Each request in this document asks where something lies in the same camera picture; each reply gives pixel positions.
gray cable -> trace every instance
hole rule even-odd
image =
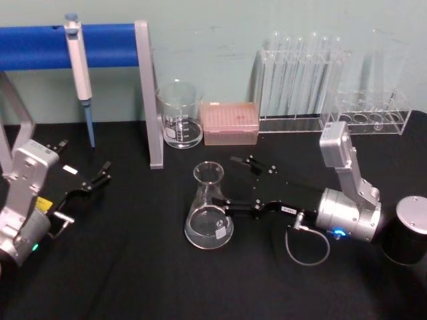
[[[300,230],[302,230],[302,231],[306,231],[306,232],[314,233],[315,235],[319,235],[321,238],[323,238],[323,240],[326,242],[326,254],[325,254],[325,256],[324,256],[322,259],[320,259],[320,260],[319,260],[319,261],[317,261],[317,262],[313,262],[313,263],[304,263],[304,262],[301,262],[301,261],[297,260],[297,259],[292,255],[292,253],[291,253],[291,251],[290,251],[290,249],[289,249],[289,243],[288,243],[288,230],[286,229],[286,232],[285,232],[285,245],[286,245],[286,251],[288,252],[288,255],[290,256],[290,258],[291,258],[292,260],[294,260],[297,264],[299,264],[299,265],[303,265],[304,267],[315,267],[316,265],[320,265],[320,264],[322,264],[323,262],[325,262],[325,261],[326,261],[326,259],[329,257],[329,254],[330,254],[330,252],[331,252],[331,247],[330,247],[330,244],[329,244],[329,240],[328,240],[328,238],[327,238],[323,233],[320,233],[319,231],[316,231],[316,230],[309,229],[309,228],[307,228],[307,227],[305,227],[305,228],[301,228]]]

glass beaker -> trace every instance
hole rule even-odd
[[[163,112],[163,138],[168,145],[187,149],[197,145],[203,137],[198,120],[202,93],[189,82],[175,81],[156,91]]]

blue bar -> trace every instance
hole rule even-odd
[[[138,66],[133,24],[83,25],[89,67]],[[0,27],[0,70],[71,68],[60,26]]]

black tablecloth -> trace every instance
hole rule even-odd
[[[97,123],[92,153],[84,124],[37,127],[41,143],[70,140],[63,162],[90,175],[110,160],[113,179],[84,209],[75,206],[76,223],[43,241],[1,289],[2,319],[427,319],[426,259],[402,267],[371,244],[331,239],[324,264],[301,267],[284,251],[289,221],[280,215],[234,219],[231,241],[218,250],[185,239],[192,170],[205,160],[224,166],[223,193],[234,199],[250,196],[252,178],[232,155],[252,154],[291,180],[338,189],[319,133],[260,135],[256,146],[165,146],[165,169],[153,171],[144,130],[143,123]],[[414,112],[403,136],[352,137],[384,207],[427,196],[426,133],[427,115]],[[3,183],[1,203],[5,193]],[[318,241],[299,239],[293,248],[315,259]]]

glass flask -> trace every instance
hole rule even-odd
[[[212,203],[212,198],[224,198],[224,169],[219,163],[205,161],[195,166],[193,175],[199,186],[185,222],[185,236],[200,249],[216,249],[230,240],[234,230],[232,219]]]

